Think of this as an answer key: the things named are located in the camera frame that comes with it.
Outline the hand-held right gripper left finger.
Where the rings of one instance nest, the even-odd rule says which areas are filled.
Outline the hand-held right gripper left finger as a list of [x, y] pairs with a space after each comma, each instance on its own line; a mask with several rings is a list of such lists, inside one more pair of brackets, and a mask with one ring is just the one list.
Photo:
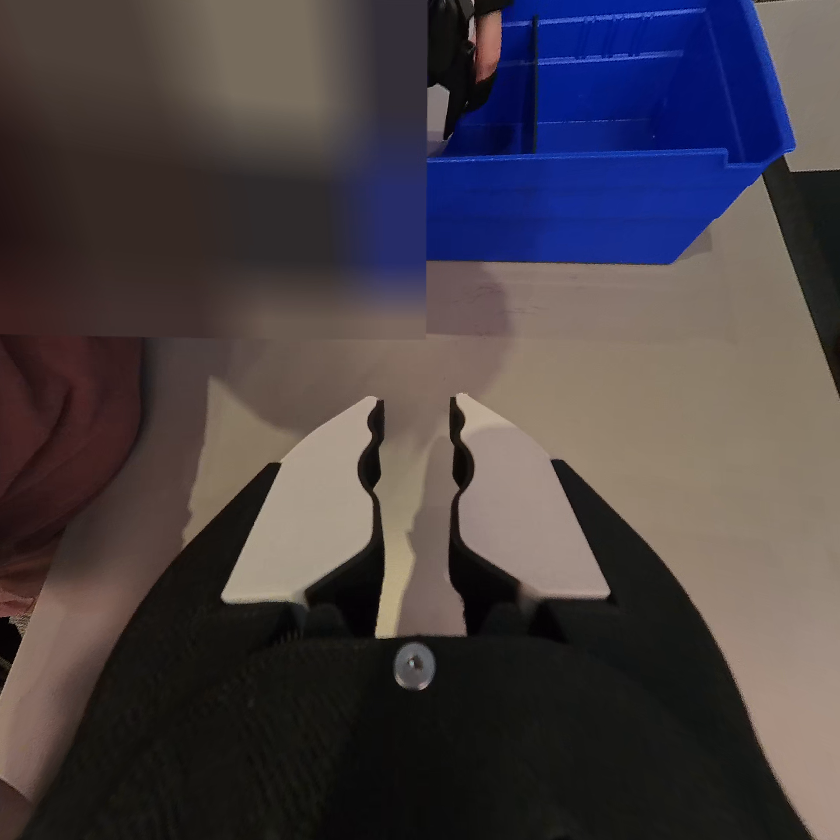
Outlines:
[[352, 635], [375, 635], [385, 572], [375, 494], [384, 420], [383, 401], [368, 395], [281, 460], [222, 590], [224, 604], [330, 606]]

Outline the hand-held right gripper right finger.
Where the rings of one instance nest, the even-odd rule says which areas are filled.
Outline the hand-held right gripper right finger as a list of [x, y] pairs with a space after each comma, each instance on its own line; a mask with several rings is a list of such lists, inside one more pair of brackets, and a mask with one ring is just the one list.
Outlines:
[[456, 493], [448, 578], [467, 634], [498, 611], [527, 627], [546, 602], [608, 601], [609, 584], [545, 448], [468, 394], [450, 399], [449, 435]]

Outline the person's left hand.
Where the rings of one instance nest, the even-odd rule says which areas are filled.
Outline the person's left hand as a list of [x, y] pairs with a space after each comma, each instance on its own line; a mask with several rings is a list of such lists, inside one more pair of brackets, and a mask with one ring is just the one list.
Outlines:
[[476, 16], [475, 66], [476, 82], [482, 82], [494, 75], [501, 57], [502, 15], [500, 10]]

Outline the blue divided plastic bin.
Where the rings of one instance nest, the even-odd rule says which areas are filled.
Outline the blue divided plastic bin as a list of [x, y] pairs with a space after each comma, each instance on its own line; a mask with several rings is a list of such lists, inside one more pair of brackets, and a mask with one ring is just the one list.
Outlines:
[[513, 2], [487, 103], [427, 161], [427, 260], [675, 262], [795, 148], [755, 6]]

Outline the person's maroon shirt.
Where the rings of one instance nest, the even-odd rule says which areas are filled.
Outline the person's maroon shirt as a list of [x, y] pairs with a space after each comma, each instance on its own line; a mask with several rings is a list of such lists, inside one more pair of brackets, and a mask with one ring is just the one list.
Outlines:
[[140, 427], [141, 338], [1, 338], [1, 616], [32, 611], [61, 536]]

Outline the black bin divider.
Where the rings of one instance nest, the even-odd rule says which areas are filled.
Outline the black bin divider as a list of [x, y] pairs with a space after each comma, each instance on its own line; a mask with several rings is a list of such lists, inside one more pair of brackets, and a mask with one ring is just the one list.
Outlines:
[[529, 152], [536, 154], [539, 149], [539, 23], [540, 16], [535, 14], [531, 20], [531, 93], [530, 93], [530, 147]]

